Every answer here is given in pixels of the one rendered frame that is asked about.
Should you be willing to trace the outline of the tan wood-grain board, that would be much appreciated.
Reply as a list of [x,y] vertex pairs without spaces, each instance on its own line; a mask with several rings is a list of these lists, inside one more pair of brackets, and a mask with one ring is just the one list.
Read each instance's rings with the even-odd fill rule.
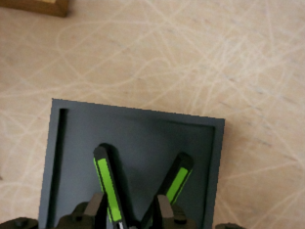
[[0,0],[0,7],[66,18],[68,0]]

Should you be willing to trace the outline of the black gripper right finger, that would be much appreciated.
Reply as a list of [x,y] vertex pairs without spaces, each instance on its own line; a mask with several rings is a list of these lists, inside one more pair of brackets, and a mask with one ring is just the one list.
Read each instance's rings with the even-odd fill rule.
[[[177,216],[182,215],[182,216]],[[152,229],[197,229],[196,222],[185,217],[180,206],[171,205],[167,196],[153,196]],[[215,229],[246,229],[235,223],[223,223]]]

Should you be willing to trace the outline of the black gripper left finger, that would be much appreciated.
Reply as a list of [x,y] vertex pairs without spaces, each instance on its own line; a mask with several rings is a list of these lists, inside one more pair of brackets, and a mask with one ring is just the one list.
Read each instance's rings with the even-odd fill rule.
[[[90,202],[78,204],[73,212],[62,216],[57,227],[49,229],[107,229],[108,194],[94,193]],[[0,223],[0,229],[39,229],[39,221],[17,217]]]

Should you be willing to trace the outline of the dark grey shallow tray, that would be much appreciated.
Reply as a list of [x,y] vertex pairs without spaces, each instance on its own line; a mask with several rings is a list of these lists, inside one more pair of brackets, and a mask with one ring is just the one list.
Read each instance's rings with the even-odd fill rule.
[[101,143],[109,144],[130,221],[142,221],[177,155],[187,153],[195,164],[174,205],[197,229],[212,229],[224,127],[224,118],[52,98],[39,229],[103,193],[93,159]]

